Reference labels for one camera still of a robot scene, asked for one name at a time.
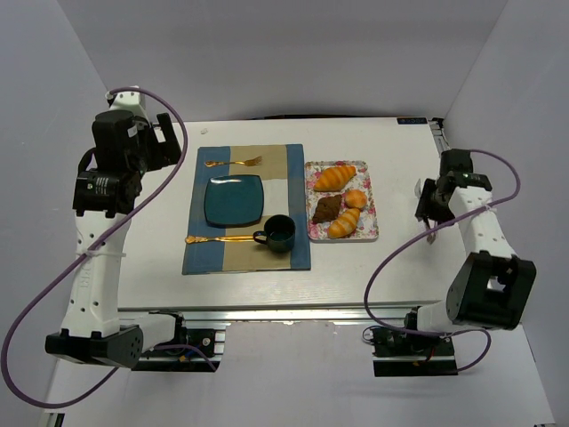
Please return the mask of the steel tongs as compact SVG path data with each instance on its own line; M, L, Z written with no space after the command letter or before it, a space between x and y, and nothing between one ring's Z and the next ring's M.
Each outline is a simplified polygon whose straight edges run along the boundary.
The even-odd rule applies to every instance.
M417 197L418 201L419 201L419 195L420 192L422 190L422 186L424 181L418 180L417 183L415 184L414 187L414 194ZM434 200L437 203L437 213L436 213L436 217L435 218L416 218L418 222L420 222L423 226L424 229L429 233L427 235L427 242L432 245L436 239L437 239L437 232L434 231L434 228L431 226L431 223L434 223L435 225L438 225L438 222L440 220L441 217L441 209L442 209L442 205L440 204L440 201L437 199L437 190L435 192L434 195Z

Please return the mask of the small round orange bun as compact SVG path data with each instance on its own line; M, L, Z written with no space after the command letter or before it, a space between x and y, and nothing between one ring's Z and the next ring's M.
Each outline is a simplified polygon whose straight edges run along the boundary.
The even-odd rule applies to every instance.
M344 195L346 206L349 208L356 208L363 210L367 205L366 194L359 189L351 189Z

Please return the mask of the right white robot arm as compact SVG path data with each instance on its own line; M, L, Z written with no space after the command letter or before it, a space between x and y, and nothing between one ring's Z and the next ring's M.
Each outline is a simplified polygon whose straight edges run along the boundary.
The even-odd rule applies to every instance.
M449 173L416 187L415 217L429 226L458 220L466 260L444 300L405 316L405 326L423 333L451 334L470 328L513 330L519 324L537 269L519 258L492 209L492 188L477 173Z

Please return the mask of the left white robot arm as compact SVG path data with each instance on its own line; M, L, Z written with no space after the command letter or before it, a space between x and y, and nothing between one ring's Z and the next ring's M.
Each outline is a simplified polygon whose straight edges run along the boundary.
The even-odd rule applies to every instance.
M175 314L123 323L117 308L124 241L141 180L181 156L170 116L157 120L163 141L143 115L125 109L99 113L92 123L95 146L79 162L72 205L80 264L60 331L45 339L46 352L60 359L133 368L143 352L172 341L180 330Z

